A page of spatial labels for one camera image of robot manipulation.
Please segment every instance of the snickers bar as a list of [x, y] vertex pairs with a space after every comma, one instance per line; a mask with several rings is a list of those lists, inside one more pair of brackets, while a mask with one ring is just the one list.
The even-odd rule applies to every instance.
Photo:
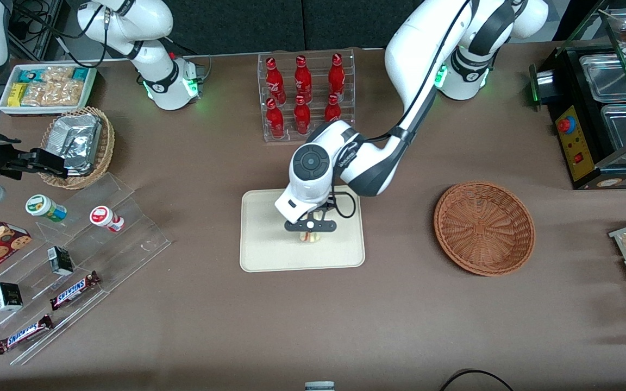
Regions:
[[64, 305], [69, 304], [74, 299], [79, 297], [85, 290], [96, 285], [98, 282], [100, 282], [100, 278], [94, 270], [89, 275], [86, 275], [83, 280], [72, 285], [71, 287], [69, 287], [69, 289], [60, 293], [54, 299], [50, 299], [50, 304], [52, 304], [52, 310], [59, 310]]
[[50, 316], [45, 315], [44, 317], [42, 317], [42, 319], [35, 322], [34, 324], [31, 324], [22, 331], [17, 332], [7, 339], [2, 339], [0, 341], [0, 354], [7, 353], [7, 351], [13, 349], [17, 344], [20, 344], [25, 340], [31, 339], [32, 336], [35, 336], [40, 332], [50, 329], [54, 329], [54, 324], [52, 324], [52, 319], [50, 319]]

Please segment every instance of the dark background wall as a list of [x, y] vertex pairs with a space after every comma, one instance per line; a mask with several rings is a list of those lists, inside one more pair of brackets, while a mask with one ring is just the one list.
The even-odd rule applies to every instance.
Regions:
[[[164, 0], [199, 54], [383, 47], [421, 0]], [[171, 47], [184, 54], [179, 48]]]

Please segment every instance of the bottle rack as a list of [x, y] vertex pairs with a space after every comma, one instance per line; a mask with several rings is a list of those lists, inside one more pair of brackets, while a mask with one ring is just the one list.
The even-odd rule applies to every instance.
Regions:
[[[271, 141], [305, 141], [321, 124], [325, 123], [325, 107], [328, 106], [328, 72], [333, 64], [333, 54], [342, 55], [342, 67], [345, 69], [345, 98], [340, 101], [341, 118], [351, 126], [355, 123], [356, 109], [356, 84], [354, 51], [346, 50], [318, 50], [311, 52], [279, 52], [265, 53], [258, 55], [258, 87], [260, 94], [260, 110], [262, 113], [262, 129], [264, 139]], [[296, 71], [296, 57], [305, 55], [308, 63], [308, 70], [311, 72], [313, 80], [313, 100], [308, 104], [311, 111], [311, 123], [308, 126], [308, 133], [299, 134], [296, 131], [296, 122], [293, 117], [293, 109], [296, 107], [296, 84], [293, 74]], [[273, 138], [267, 126], [267, 106], [265, 101], [271, 97], [267, 89], [267, 67], [265, 60], [273, 57], [277, 62], [277, 69], [284, 79], [284, 91], [286, 92], [285, 104], [279, 106], [281, 114], [284, 116], [284, 137]]]
[[[0, 272], [0, 282], [19, 285], [24, 304], [17, 312], [0, 312], [0, 339], [37, 322], [45, 314], [50, 314], [55, 328], [43, 332], [33, 341], [22, 342], [2, 359], [9, 360], [10, 364], [30, 361], [119, 284], [171, 245], [156, 223], [142, 213], [130, 196], [132, 192], [122, 181], [107, 173], [94, 185], [62, 203], [68, 212], [61, 223], [42, 219], [37, 223], [39, 235], [31, 232], [31, 244], [37, 247]], [[122, 216], [124, 228], [113, 233], [92, 225], [89, 213], [97, 205], [106, 205]], [[52, 273], [47, 248], [53, 245], [69, 251], [74, 273], [64, 276]], [[101, 282], [71, 304], [53, 312], [49, 300], [93, 270]]]

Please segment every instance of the yellow panel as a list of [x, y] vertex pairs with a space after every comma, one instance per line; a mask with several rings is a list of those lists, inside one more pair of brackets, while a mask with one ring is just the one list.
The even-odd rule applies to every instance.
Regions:
[[[570, 134], [565, 134], [559, 131], [558, 127], [557, 134], [559, 134], [559, 142], [562, 143], [562, 148], [564, 149], [564, 156], [567, 160], [567, 165], [569, 165], [569, 171], [572, 173], [574, 181], [577, 181], [593, 171], [596, 165], [594, 165], [593, 159], [591, 159], [591, 151], [589, 151], [589, 146], [586, 144], [584, 132], [581, 131], [581, 126], [579, 126], [579, 117], [576, 115], [574, 106], [569, 107], [564, 114], [557, 118], [554, 124], [559, 125], [559, 122], [567, 117], [574, 118], [574, 131]], [[577, 155], [580, 160], [578, 163], [576, 161]]]

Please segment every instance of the control panel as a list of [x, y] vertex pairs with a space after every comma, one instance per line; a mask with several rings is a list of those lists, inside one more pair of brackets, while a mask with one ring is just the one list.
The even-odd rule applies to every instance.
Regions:
[[574, 106], [569, 107], [554, 124], [557, 126], [559, 142], [562, 144], [572, 178], [574, 181], [580, 180], [593, 171], [596, 164], [591, 159], [591, 152]]

